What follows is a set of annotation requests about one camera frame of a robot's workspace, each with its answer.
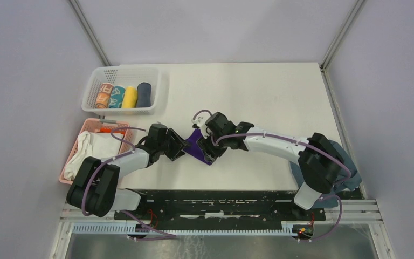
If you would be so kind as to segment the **purple towel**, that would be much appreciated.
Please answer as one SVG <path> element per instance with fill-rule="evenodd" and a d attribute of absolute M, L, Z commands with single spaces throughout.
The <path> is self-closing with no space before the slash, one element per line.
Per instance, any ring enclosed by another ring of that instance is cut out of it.
<path fill-rule="evenodd" d="M 204 157 L 204 154 L 201 148 L 198 146 L 197 141 L 202 138 L 202 133 L 199 129 L 195 129 L 192 134 L 186 139 L 188 143 L 188 147 L 184 149 L 186 154 L 191 155 L 192 157 L 196 158 L 197 160 L 211 166 L 213 162 L 207 161 Z"/>

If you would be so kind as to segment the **dark grey towel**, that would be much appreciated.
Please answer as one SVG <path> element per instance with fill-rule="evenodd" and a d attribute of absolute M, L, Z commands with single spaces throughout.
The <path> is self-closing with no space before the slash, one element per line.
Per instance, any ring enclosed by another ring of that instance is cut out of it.
<path fill-rule="evenodd" d="M 137 86 L 136 108 L 147 108 L 151 106 L 151 85 L 142 82 Z"/>

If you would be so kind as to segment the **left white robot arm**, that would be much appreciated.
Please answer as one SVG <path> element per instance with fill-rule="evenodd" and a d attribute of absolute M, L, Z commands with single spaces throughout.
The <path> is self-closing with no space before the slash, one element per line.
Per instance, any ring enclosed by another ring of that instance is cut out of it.
<path fill-rule="evenodd" d="M 136 146 L 106 159 L 87 157 L 66 196 L 67 204 L 81 209 L 86 216 L 103 217 L 112 210 L 127 210 L 134 219 L 147 215 L 148 205 L 141 201 L 142 195 L 130 189 L 119 189 L 124 176 L 150 167 L 161 156 L 175 161 L 185 154 L 189 143 L 172 128 L 152 124 Z"/>

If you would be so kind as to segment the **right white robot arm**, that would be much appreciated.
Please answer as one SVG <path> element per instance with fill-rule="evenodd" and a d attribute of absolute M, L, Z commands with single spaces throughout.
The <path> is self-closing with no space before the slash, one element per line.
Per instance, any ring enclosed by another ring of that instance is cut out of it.
<path fill-rule="evenodd" d="M 296 220 L 308 217 L 317 201 L 326 199 L 334 188 L 352 176 L 340 153 L 323 134 L 290 137 L 266 131 L 250 122 L 242 121 L 236 125 L 220 112 L 207 118 L 198 112 L 191 122 L 201 133 L 197 145 L 206 161 L 215 162 L 228 149 L 239 149 L 298 164 L 303 182 L 289 209 Z"/>

